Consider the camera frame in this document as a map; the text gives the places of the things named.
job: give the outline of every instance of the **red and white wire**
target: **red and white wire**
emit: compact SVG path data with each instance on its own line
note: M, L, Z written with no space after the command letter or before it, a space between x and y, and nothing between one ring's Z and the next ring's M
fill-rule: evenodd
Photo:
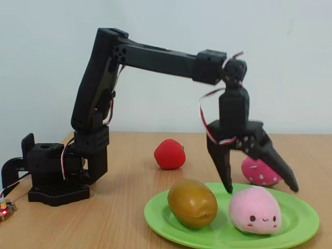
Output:
M123 70L125 67L126 67L126 66L122 65L122 67L121 67L121 69L120 69L120 71L119 71L119 73L118 73L118 75L117 75L117 77L116 77L115 84L114 84L114 87L113 87L113 90L112 90L112 94L111 94L111 95L113 95L113 92L115 91L115 87L116 87L116 85L118 84L119 76L120 76L122 70ZM109 114L109 117L108 117L107 122L104 123L104 125L106 125L106 126L109 125L109 123L110 123L110 121L111 121L111 119L112 119L112 117L113 117L113 106L114 106L114 99L112 98L112 100L110 101L110 108L109 108L109 113L108 113L108 114Z
M203 122L203 125L205 127L205 130L206 130L206 134L209 136L210 140L215 143L215 144L218 144L218 145L226 145L226 144L231 144L231 143L234 143L236 140L237 140L237 137L232 137L231 139L224 139L224 140L221 140L221 141L218 141L211 133L211 131L209 130L208 128L208 125L206 124L206 121L205 121L205 118L204 118L204 114L203 114L203 110L202 110L202 99L208 97L208 96L212 96L214 94L216 94L217 92L219 91L222 91L222 90L225 90L224 87L222 88L218 88L216 90L213 90L211 92L208 92L207 94L203 95L200 99L199 99L199 114L200 114L200 117L202 119L202 122Z
M63 150L62 150L62 152L61 152L61 171L62 171L62 177L63 177L64 180L66 179L66 175L65 175L65 173L64 173L64 162L63 162L63 161L64 161L64 153L65 153L65 151L66 151L66 149L67 149L69 143L71 143L73 140L74 140L74 138L71 138L71 139L68 141L68 143L64 146L64 148L63 148Z

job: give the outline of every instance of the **black robotic arm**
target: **black robotic arm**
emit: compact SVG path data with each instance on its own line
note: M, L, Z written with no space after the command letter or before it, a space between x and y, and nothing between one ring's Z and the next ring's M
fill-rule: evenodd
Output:
M3 179L4 172L10 172L7 179L12 180L13 168L17 172L29 171L33 184L29 201L56 206L88 198L86 184L94 183L107 172L109 129L103 120L110 112L112 115L114 88L122 65L212 86L222 80L226 87L219 97L219 119L206 124L206 139L225 189L232 193L230 151L240 150L264 161L292 191L298 191L291 168L273 148L263 123L248 119L249 95L242 86L247 71L244 61L213 50L197 55L166 50L136 43L128 36L118 29L98 29L72 114L74 142L66 146L35 144L33 134L29 134L22 140L23 158L11 159L4 165ZM84 159L88 161L87 170L83 169ZM63 164L66 176L60 167Z

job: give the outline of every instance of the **wooden table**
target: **wooden table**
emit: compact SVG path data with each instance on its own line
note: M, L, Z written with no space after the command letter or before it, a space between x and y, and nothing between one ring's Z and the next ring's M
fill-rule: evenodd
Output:
M187 161L176 171L162 171L153 157L167 138L185 147ZM321 219L316 236L297 248L332 245L332 136L272 135L275 148L293 168L300 192ZM247 183L240 165L245 155L232 152L234 183ZM186 248L152 232L144 219L144 206L154 195L183 177L221 182L206 149L205 134L111 132L108 172L93 186L88 200L60 207L29 203L29 178L9 194L18 211L0 224L1 245L17 248ZM275 189L291 193L282 182Z

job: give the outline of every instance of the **pink strawberry toy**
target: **pink strawberry toy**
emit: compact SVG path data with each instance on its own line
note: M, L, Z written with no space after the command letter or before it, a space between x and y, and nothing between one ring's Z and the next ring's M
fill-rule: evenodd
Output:
M282 178L263 161L256 161L250 157L243 161L241 169L244 177L254 185L270 186L282 180Z
M275 234L281 228L281 210L274 196L265 188L252 186L233 195L229 215L243 232Z

